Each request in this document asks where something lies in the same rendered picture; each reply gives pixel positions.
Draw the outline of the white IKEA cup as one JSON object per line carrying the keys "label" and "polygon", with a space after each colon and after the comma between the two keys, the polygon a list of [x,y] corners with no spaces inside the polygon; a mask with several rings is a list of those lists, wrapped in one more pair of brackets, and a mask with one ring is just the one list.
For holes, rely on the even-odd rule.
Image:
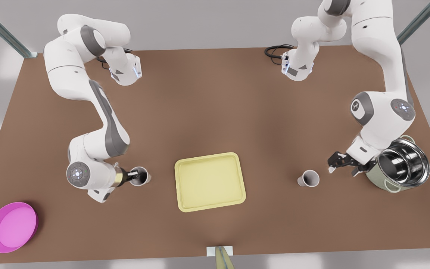
{"label": "white IKEA cup", "polygon": [[142,186],[150,182],[151,176],[144,167],[134,167],[130,171],[133,170],[144,171],[144,174],[138,177],[137,181],[133,186]]}
{"label": "white IKEA cup", "polygon": [[306,170],[297,179],[297,183],[302,187],[316,187],[320,182],[319,174],[314,170]]}

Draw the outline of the pale yellow rectangular tray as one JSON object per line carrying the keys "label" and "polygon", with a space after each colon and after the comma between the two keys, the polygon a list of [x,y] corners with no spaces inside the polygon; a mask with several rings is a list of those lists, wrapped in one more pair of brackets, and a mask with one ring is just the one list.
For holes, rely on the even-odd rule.
{"label": "pale yellow rectangular tray", "polygon": [[241,204],[246,199],[240,160],[234,152],[178,160],[174,170],[182,212]]}

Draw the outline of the green pot with steel interior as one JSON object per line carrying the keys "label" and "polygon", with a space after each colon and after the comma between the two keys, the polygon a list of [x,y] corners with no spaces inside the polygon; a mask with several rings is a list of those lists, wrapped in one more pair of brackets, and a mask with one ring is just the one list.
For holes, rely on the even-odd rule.
{"label": "green pot with steel interior", "polygon": [[421,186],[430,175],[427,156],[411,136],[394,140],[375,162],[366,176],[372,184],[391,194]]}

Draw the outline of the pink round bowl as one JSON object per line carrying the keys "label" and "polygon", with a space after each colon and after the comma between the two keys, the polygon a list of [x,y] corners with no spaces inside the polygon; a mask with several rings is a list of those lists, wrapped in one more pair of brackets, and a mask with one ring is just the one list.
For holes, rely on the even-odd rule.
{"label": "pink round bowl", "polygon": [[38,214],[25,202],[0,208],[0,253],[10,253],[25,245],[37,232]]}

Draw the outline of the silver frame post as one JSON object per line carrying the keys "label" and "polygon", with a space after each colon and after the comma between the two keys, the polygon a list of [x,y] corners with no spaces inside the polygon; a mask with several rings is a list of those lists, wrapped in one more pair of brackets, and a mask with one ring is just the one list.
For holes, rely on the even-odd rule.
{"label": "silver frame post", "polygon": [[215,257],[215,269],[235,269],[231,260],[232,246],[210,246],[206,248],[207,257]]}
{"label": "silver frame post", "polygon": [[425,21],[430,17],[430,2],[420,11],[420,13],[401,31],[396,37],[402,46],[405,41],[415,33]]}
{"label": "silver frame post", "polygon": [[10,31],[0,23],[0,37],[25,59],[37,58],[37,52],[29,51]]}

